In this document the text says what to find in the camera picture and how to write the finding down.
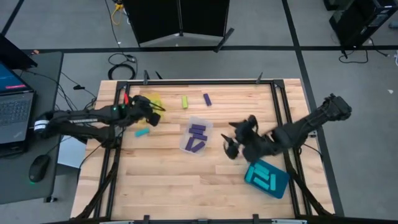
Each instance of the laptop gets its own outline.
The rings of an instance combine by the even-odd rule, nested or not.
[[[24,150],[34,97],[34,90],[0,62],[0,156]]]

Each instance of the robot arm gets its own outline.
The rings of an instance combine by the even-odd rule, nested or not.
[[[48,111],[36,120],[34,132],[42,138],[49,138],[54,134],[69,135],[77,139],[94,138],[104,142],[105,146],[106,143],[114,142],[120,134],[120,128],[128,127],[142,118],[153,126],[158,124],[160,116],[154,110],[164,111],[163,108],[139,95],[132,98],[125,95],[124,99],[124,104],[104,106],[98,110]],[[97,122],[109,126],[96,128],[82,125]]]
[[[270,138],[266,133],[258,135],[256,117],[250,115],[240,123],[230,123],[235,129],[236,142],[232,138],[222,135],[228,143],[224,147],[227,156],[235,159],[238,156],[238,147],[244,146],[243,156],[249,162],[255,162],[262,156],[277,155],[291,147],[300,147],[308,134],[327,121],[344,121],[351,116],[351,107],[340,96],[331,94],[323,104],[308,116],[295,123],[287,123],[271,131]]]

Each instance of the laptop keyboard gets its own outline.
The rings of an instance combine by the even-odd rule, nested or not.
[[[0,102],[0,126],[28,119],[30,100]]]

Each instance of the computer mouse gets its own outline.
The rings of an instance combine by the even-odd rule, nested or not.
[[[33,183],[41,181],[45,176],[49,163],[50,163],[49,155],[37,156],[36,159],[33,161],[32,165],[30,165],[29,169],[30,181]]]

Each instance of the teal container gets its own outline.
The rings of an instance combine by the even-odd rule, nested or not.
[[[260,159],[250,164],[244,176],[246,183],[278,199],[284,196],[289,179],[288,173]]]

